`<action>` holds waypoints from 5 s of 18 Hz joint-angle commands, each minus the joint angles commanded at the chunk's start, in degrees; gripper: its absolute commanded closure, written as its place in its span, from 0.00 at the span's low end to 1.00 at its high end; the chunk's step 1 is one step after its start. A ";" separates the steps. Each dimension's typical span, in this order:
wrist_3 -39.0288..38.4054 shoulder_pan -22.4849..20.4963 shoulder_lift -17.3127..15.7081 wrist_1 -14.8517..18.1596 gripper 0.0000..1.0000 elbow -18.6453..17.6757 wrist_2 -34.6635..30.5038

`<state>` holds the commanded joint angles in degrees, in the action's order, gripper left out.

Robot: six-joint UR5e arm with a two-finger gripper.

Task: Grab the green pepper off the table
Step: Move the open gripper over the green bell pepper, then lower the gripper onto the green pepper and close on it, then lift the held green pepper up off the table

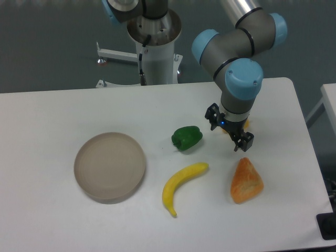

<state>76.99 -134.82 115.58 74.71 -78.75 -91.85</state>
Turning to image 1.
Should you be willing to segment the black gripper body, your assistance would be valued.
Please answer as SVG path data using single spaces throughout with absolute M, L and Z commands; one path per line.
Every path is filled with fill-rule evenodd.
M 247 139 L 248 134 L 244 131 L 244 126 L 247 120 L 248 119 L 244 119 L 243 121 L 233 122 L 220 116 L 218 118 L 218 125 L 229 134 L 232 140 Z

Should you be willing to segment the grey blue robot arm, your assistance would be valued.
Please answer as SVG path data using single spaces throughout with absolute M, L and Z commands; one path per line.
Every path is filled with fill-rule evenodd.
M 182 23 L 167 1 L 103 1 L 107 17 L 126 23 L 136 46 L 140 84 L 162 85 L 177 81 L 174 43 Z M 253 56 L 282 44 L 288 34 L 279 14 L 266 13 L 257 1 L 222 1 L 235 29 L 220 34 L 213 29 L 201 32 L 192 43 L 196 61 L 211 76 L 222 95 L 211 105 L 205 118 L 212 129 L 225 130 L 238 150 L 247 151 L 254 135 L 244 130 L 264 73 Z

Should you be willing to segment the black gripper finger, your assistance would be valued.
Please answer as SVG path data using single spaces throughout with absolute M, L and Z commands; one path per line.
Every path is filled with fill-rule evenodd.
M 220 125 L 220 112 L 219 107 L 216 103 L 210 105 L 205 113 L 205 119 L 209 121 L 211 128 L 210 130 L 213 131 L 216 127 Z
M 252 146 L 254 141 L 254 135 L 250 132 L 242 131 L 238 135 L 234 136 L 235 148 L 237 152 L 239 149 L 246 152 Z

